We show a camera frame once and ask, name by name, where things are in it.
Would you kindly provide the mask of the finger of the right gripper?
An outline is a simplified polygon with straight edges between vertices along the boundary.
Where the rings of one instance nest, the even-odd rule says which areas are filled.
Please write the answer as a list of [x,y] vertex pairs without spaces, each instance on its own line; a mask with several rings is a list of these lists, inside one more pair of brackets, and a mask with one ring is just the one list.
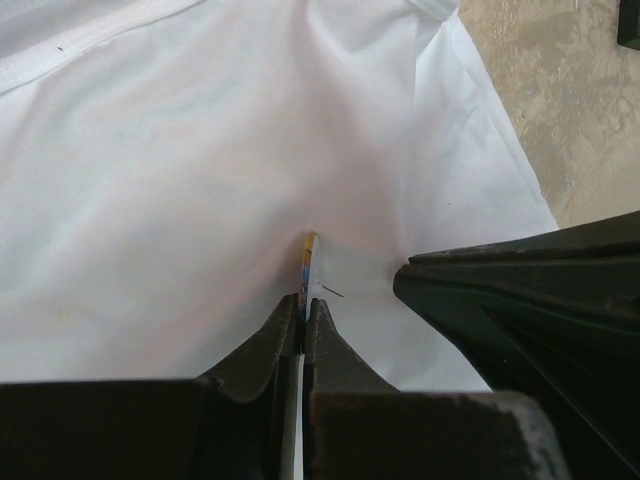
[[576,479],[639,475],[639,216],[412,257],[395,295],[553,423]]

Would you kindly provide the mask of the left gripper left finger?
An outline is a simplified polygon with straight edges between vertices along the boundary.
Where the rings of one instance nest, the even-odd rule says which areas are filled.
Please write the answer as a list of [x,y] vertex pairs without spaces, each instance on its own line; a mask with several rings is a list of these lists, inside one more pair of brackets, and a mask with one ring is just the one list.
[[187,379],[10,383],[5,479],[290,479],[298,299]]

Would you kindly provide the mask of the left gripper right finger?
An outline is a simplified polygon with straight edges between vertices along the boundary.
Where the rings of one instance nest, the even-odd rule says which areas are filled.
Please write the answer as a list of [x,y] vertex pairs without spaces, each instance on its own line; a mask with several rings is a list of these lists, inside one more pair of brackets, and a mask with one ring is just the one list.
[[328,304],[306,323],[307,479],[567,479],[555,431],[515,392],[401,392],[341,337]]

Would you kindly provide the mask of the round pin brooch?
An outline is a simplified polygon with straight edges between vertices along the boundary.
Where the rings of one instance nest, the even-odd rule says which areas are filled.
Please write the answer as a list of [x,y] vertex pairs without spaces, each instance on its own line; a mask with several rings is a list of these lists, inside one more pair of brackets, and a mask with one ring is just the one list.
[[324,292],[330,292],[339,298],[344,295],[325,286],[322,282],[320,254],[321,245],[316,232],[310,231],[304,242],[301,265],[301,287],[298,295],[299,324],[305,326],[311,314],[311,303]]

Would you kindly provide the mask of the white shirt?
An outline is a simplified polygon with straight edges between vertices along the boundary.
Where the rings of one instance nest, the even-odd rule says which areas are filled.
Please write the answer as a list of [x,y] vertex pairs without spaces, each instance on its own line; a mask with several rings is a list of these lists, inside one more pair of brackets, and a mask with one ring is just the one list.
[[1,378],[187,377],[298,290],[406,389],[482,390],[392,291],[556,221],[454,1],[5,1]]

